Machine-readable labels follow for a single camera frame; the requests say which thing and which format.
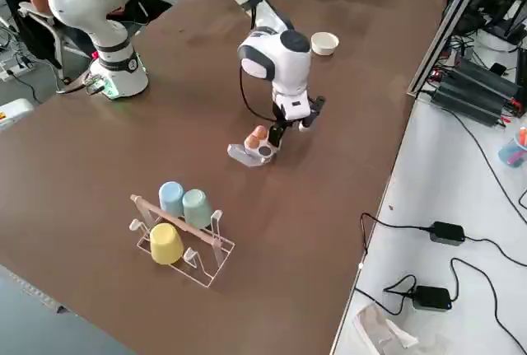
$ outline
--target wooden dowel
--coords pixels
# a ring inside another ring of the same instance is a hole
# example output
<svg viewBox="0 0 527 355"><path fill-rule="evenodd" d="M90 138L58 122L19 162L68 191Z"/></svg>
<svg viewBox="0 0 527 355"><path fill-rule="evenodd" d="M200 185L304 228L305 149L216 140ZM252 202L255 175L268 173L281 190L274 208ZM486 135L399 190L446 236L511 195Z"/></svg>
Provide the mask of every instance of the wooden dowel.
<svg viewBox="0 0 527 355"><path fill-rule="evenodd" d="M140 205L152 211L153 213L159 215L160 217L166 219L167 221L174 223L182 231L188 231L189 233L194 234L197 238L205 241L206 243L210 245L212 245L212 243L214 242L214 237L210 236L209 234L193 226L190 226L187 222L183 222L181 219L178 219L177 217L173 217L169 213L166 213L165 211L163 211L161 208L155 206L154 204L149 203L143 197L132 194L130 196L130 199L132 199L132 201L134 201L136 205Z"/></svg>

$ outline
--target blue cup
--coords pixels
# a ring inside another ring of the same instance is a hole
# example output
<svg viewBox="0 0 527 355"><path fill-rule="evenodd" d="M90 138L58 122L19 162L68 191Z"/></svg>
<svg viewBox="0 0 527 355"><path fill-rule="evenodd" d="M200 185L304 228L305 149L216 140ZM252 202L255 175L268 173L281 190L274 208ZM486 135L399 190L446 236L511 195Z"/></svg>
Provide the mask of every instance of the blue cup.
<svg viewBox="0 0 527 355"><path fill-rule="evenodd" d="M189 190L183 196L184 220L197 229L211 224L212 208L207 196L199 189Z"/></svg>
<svg viewBox="0 0 527 355"><path fill-rule="evenodd" d="M515 168L521 166L527 157L527 147L520 145L519 137L520 135L516 133L514 138L497 153L501 161Z"/></svg>
<svg viewBox="0 0 527 355"><path fill-rule="evenodd" d="M166 182L159 188L159 205L174 217L183 215L183 186L177 182Z"/></svg>

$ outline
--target table surface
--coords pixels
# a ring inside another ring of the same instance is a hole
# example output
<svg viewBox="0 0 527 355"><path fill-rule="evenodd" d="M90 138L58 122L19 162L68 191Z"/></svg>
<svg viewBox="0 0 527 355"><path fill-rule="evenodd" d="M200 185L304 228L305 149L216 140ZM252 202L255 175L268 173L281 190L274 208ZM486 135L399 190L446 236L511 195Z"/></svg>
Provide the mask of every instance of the table surface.
<svg viewBox="0 0 527 355"><path fill-rule="evenodd" d="M406 96L444 0L272 0L307 35L310 94L328 102L276 161L226 154L259 122L243 106L236 47L250 22L230 0L184 0L136 38L150 86L110 102L58 96L0 134L0 264L139 353L327 353L408 120ZM245 79L258 111L270 85ZM236 243L210 289L135 246L129 195L178 180L224 211Z"/></svg>
<svg viewBox="0 0 527 355"><path fill-rule="evenodd" d="M474 51L485 65L504 65L509 68L504 77L514 82L517 52L507 52L515 46L483 30L473 38ZM393 225L428 226L435 220L460 224L467 236L492 239L509 256L526 263L524 242L518 241L527 235L525 225L500 191L473 140L450 114L429 105L429 96L421 94L420 98L408 122L379 219ZM488 128L460 118L482 144L507 193L518 205L517 199L527 187L525 165L519 169L505 166L497 152L521 125L527 125L527 118L512 119L506 129ZM437 147L439 144L448 147ZM468 242L454 248L433 244L420 232L377 225L357 287L392 310L398 310L400 298L383 294L382 288L408 273L415 274L420 283L448 288L453 296L454 276L449 267L453 257L465 259L488 273L497 289L501 321L526 346L527 335L521 329L524 307L518 302L518 288L527 285L527 277L493 245ZM461 292L452 311L438 315L416 311L407 304L402 315L390 318L424 345L436 340L443 343L445 354L520 353L492 316L492 293L485 278L463 265L456 266L456 271ZM335 355L369 353L353 325L355 315L369 303L362 294L353 293Z"/></svg>

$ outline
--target green cup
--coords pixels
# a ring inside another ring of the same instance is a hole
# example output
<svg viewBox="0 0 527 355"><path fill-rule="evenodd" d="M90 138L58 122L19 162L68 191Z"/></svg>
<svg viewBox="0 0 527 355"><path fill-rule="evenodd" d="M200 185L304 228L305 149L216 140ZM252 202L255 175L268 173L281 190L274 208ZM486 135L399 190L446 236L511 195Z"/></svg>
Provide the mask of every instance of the green cup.
<svg viewBox="0 0 527 355"><path fill-rule="evenodd" d="M184 220L197 229L211 224L212 208L202 190L192 189L183 196Z"/></svg>

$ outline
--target yellow cup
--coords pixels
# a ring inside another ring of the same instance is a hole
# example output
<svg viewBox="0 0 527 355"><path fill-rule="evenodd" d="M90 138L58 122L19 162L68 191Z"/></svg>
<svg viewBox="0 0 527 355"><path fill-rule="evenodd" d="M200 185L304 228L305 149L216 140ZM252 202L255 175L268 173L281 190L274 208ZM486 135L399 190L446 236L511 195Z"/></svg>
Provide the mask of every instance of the yellow cup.
<svg viewBox="0 0 527 355"><path fill-rule="evenodd" d="M175 227L159 223L150 231L150 251L158 264L173 264L183 256L183 242Z"/></svg>

